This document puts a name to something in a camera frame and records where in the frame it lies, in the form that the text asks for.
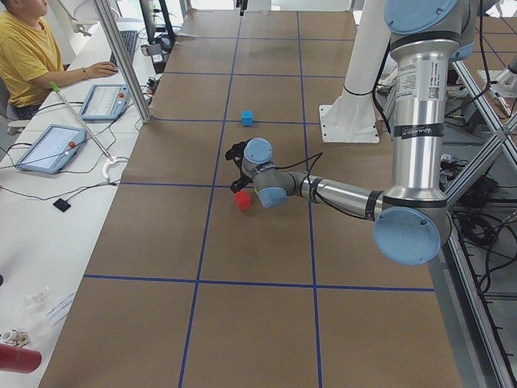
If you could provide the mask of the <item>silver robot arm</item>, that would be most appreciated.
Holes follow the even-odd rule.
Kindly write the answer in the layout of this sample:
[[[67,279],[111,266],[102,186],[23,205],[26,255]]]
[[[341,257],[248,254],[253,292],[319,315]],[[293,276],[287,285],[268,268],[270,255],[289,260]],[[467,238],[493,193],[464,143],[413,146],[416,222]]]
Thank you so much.
[[[370,94],[391,57],[397,66],[392,185],[367,190],[309,171],[277,166],[271,144],[255,137],[225,154],[240,171],[231,189],[253,184],[261,204],[271,208],[289,196],[374,222],[379,251],[404,265],[434,259],[452,224],[439,187],[448,67],[473,50],[479,4],[476,1],[367,1],[342,94],[320,108],[326,142],[376,140]]]

